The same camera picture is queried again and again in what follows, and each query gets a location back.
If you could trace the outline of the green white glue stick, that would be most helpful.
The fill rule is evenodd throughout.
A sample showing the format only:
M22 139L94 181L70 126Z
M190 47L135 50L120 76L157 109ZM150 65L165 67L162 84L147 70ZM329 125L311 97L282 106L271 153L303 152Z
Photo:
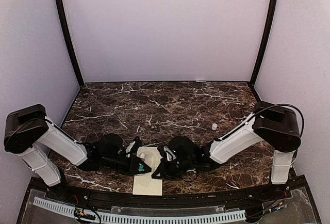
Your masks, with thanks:
M144 162L145 161L145 154L144 153L141 153L140 154L140 159ZM143 164L140 164L139 165L139 171L144 171L144 165Z

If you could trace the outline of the white glue stick cap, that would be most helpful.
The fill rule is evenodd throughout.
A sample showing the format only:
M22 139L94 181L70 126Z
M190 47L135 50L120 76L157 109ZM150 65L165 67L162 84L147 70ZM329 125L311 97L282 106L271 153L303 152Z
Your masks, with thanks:
M218 125L216 123L213 123L211 128L213 131L216 131L218 128Z

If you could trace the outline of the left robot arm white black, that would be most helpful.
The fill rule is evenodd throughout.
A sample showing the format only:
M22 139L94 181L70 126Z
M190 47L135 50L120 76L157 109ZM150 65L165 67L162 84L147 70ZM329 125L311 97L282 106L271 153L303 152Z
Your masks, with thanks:
M93 143L75 140L46 114L41 104L10 113L6 118L4 149L20 157L61 201L73 197L72 188L64 183L64 175L41 149L46 146L65 157L82 171L98 171L103 167L132 175L151 172L151 167L137 156L142 146L139 137L125 148L117 134L107 134Z

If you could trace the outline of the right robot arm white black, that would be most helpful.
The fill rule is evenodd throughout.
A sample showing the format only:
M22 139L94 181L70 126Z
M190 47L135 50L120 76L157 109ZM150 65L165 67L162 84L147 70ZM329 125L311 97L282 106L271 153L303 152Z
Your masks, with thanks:
M161 160L152 178L171 180L190 170L209 172L264 141L273 147L274 153L270 184L264 187L263 196L274 200L283 192L294 155L301 145L305 124L298 123L298 116L302 117L303 113L291 104L259 101L237 127L203 147L186 136L176 136L166 146L158 147Z

